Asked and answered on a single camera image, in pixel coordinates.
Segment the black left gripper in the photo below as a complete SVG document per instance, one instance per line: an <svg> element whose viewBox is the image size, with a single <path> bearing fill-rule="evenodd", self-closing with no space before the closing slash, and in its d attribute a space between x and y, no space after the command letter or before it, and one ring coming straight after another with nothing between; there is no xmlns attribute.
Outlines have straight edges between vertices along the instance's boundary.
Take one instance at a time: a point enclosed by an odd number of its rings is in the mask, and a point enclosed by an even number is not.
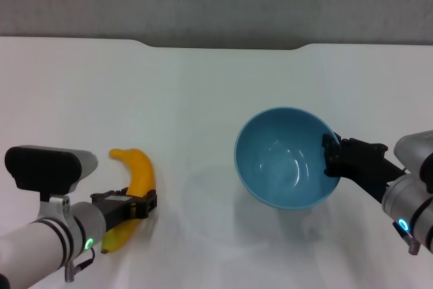
<svg viewBox="0 0 433 289"><path fill-rule="evenodd" d="M102 213L106 223L106 233L125 221L146 219L157 207L156 190L150 190L142 197L128 196L125 187L90 195L91 203Z"/></svg>

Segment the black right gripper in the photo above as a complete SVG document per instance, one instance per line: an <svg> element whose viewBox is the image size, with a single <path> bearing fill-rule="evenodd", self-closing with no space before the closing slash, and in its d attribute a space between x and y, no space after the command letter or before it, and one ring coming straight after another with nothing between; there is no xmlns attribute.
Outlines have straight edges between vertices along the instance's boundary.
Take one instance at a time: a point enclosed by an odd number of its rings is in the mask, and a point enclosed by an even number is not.
<svg viewBox="0 0 433 289"><path fill-rule="evenodd" d="M381 202L388 184L405 175L384 157L388 147L381 143L366 143L358 139L341 139L334 133L323 134L325 170L328 177L343 177L354 181L376 201Z"/></svg>

